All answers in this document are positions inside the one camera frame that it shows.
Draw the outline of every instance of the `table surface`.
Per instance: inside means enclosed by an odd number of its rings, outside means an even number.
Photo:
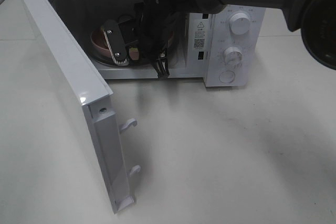
[[[0,222],[336,223],[336,72],[267,10],[248,85],[109,81],[137,202],[112,213],[20,0],[0,6]]]

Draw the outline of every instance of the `screw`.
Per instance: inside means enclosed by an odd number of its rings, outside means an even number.
[[[102,108],[102,109],[99,111],[99,113],[100,113],[100,114],[105,114],[105,113],[106,113],[106,111],[107,111],[107,109],[106,109],[106,108]]]

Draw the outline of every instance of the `white microwave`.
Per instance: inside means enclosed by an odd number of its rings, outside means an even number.
[[[88,131],[114,212],[134,202],[120,134],[136,120],[119,124],[107,79],[155,79],[150,65],[117,67],[104,62],[90,40],[107,19],[132,15],[141,0],[23,0],[50,73],[74,127]],[[265,9],[228,5],[219,14],[186,14],[169,52],[170,78],[203,78],[207,87],[243,86],[254,57]]]

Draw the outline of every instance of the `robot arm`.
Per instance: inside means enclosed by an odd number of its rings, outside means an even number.
[[[140,49],[150,55],[151,61],[159,62],[154,66],[157,71],[167,70],[162,72],[166,76],[169,72],[163,54],[164,41],[174,25],[174,14],[216,14],[227,4],[282,9],[288,29],[301,28],[303,42],[312,56],[336,69],[336,0],[144,0],[144,3]]]

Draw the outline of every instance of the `qr code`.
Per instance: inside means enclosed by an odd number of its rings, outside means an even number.
[[[203,48],[205,39],[195,39],[194,48]]]

